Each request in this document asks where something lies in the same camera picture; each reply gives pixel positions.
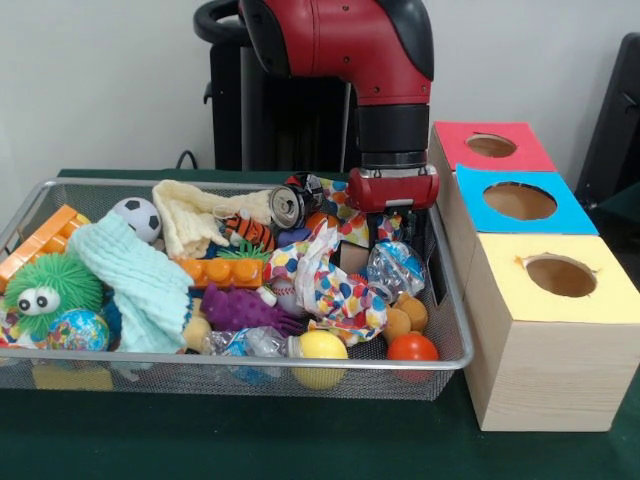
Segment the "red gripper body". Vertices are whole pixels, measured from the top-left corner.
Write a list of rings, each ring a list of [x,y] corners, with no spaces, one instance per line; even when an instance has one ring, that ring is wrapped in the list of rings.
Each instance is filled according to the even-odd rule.
[[[403,208],[429,209],[438,196],[440,179],[434,167],[411,169],[353,168],[347,194],[353,208],[367,214]]]

